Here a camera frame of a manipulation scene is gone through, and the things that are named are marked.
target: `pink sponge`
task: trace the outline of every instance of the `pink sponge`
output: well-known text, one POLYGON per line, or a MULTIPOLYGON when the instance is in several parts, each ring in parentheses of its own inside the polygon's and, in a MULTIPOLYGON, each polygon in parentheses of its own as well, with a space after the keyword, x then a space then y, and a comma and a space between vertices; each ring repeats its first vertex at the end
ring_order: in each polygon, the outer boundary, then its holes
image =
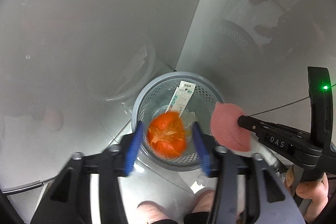
POLYGON ((220 145, 229 149, 248 152, 251 150, 250 131, 238 125, 244 111, 234 104, 216 103, 210 121, 211 134, 220 145))

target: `perforated basket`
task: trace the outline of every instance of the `perforated basket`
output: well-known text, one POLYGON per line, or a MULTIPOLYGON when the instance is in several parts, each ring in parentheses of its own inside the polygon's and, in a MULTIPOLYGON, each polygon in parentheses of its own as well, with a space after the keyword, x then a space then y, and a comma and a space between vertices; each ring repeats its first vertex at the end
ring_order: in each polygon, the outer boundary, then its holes
POLYGON ((142 152, 154 163, 175 171, 190 171, 199 168, 198 156, 193 141, 183 155, 172 160, 157 157, 147 143, 147 129, 150 121, 165 112, 167 105, 181 81, 196 84, 195 91, 186 108, 195 112, 198 122, 205 134, 210 134, 210 119, 216 102, 224 102, 219 90, 207 79, 189 72, 171 72, 161 75, 146 85, 135 102, 132 112, 132 130, 134 132, 138 121, 144 125, 144 142, 142 152))

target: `finger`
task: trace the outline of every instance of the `finger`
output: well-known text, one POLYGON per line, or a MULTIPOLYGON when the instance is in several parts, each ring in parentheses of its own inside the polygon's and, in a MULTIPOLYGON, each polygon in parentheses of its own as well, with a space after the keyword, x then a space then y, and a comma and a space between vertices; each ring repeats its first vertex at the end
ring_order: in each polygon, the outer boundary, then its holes
POLYGON ((322 210, 327 205, 327 203, 328 203, 327 195, 322 200, 320 200, 318 203, 311 201, 311 204, 309 205, 307 212, 304 215, 305 220, 308 223, 313 222, 322 212, 322 210))
POLYGON ((285 186, 289 191, 291 191, 291 186, 294 182, 294 172, 293 172, 293 165, 288 169, 286 173, 286 179, 285 179, 285 186))
POLYGON ((329 191, 329 182, 326 173, 324 173, 323 178, 322 178, 322 183, 326 187, 327 192, 329 191))
POLYGON ((321 213, 328 202, 328 179, 324 174, 322 181, 300 183, 296 193, 303 199, 311 199, 310 206, 305 213, 305 220, 310 223, 321 213))
POLYGON ((321 181, 303 182, 299 183, 296 193, 303 199, 311 199, 318 203, 328 196, 328 187, 321 181))

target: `orange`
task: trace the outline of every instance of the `orange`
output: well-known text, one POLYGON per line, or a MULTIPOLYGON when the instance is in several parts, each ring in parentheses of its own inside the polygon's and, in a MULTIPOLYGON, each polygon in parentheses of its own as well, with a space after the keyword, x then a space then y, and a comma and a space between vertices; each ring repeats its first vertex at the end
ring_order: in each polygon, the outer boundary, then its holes
POLYGON ((156 155, 166 159, 180 157, 186 150, 184 124, 178 112, 160 114, 151 121, 147 141, 156 155))

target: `black cable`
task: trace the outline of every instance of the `black cable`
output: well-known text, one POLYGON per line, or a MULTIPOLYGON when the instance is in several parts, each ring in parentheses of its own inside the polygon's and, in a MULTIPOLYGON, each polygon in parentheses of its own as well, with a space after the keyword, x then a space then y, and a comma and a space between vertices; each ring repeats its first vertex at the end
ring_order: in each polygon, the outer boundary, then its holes
POLYGON ((249 115, 249 116, 252 117, 252 116, 255 116, 255 115, 258 115, 258 114, 263 114, 263 113, 266 113, 266 112, 269 112, 269 111, 272 111, 272 110, 276 110, 276 109, 279 109, 279 108, 282 108, 282 107, 285 107, 285 106, 289 106, 289 105, 292 105, 292 104, 301 102, 301 101, 303 101, 303 100, 305 100, 305 99, 308 99, 308 98, 309 98, 309 96, 304 97, 304 98, 302 98, 302 99, 300 99, 300 100, 291 102, 291 103, 289 103, 289 104, 286 104, 286 105, 283 105, 283 106, 278 106, 278 107, 275 107, 275 108, 272 108, 272 109, 269 109, 269 110, 265 110, 265 111, 262 111, 262 112, 258 112, 258 113, 255 113, 255 114, 252 114, 252 115, 249 115))

